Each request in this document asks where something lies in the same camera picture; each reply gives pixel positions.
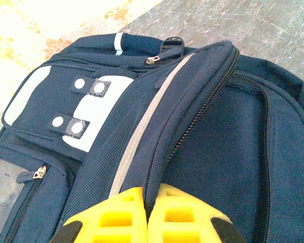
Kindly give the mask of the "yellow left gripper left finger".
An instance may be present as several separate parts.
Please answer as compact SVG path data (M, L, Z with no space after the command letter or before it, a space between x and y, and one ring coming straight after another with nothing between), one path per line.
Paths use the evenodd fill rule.
M72 216L50 242L147 242L142 188L128 189Z

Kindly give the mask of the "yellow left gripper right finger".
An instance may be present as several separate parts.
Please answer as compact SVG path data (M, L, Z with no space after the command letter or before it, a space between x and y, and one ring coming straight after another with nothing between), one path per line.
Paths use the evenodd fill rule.
M162 183L147 226L148 242L244 242L227 215Z

